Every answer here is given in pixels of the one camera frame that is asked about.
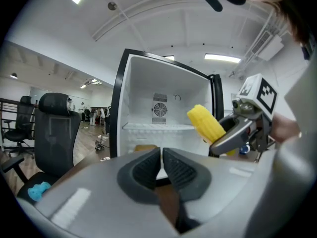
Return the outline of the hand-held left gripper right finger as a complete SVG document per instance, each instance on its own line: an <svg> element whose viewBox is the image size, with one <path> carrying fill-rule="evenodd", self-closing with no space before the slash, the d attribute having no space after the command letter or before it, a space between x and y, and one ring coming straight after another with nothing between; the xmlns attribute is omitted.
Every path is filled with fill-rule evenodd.
<svg viewBox="0 0 317 238"><path fill-rule="evenodd" d="M270 238L296 216L315 184L315 157L291 148L258 163L163 150L180 199L177 228L187 238Z"/></svg>

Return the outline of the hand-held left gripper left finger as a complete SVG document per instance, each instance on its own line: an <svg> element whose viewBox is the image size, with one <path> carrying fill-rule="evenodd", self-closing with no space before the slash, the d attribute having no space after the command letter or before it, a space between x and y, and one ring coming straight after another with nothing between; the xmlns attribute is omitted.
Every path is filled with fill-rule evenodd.
<svg viewBox="0 0 317 238"><path fill-rule="evenodd" d="M160 164L159 148L100 161L18 203L46 238L175 238L154 192Z"/></svg>

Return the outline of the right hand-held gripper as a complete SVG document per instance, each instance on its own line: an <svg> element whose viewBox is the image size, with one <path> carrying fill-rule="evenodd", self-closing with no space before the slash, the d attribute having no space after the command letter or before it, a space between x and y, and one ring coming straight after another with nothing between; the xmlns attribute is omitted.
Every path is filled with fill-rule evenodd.
<svg viewBox="0 0 317 238"><path fill-rule="evenodd" d="M229 154L231 150L249 143L252 150L262 153L269 145L277 91L262 74L246 78L232 101L233 114L219 121L225 135L209 147L210 156Z"/></svg>

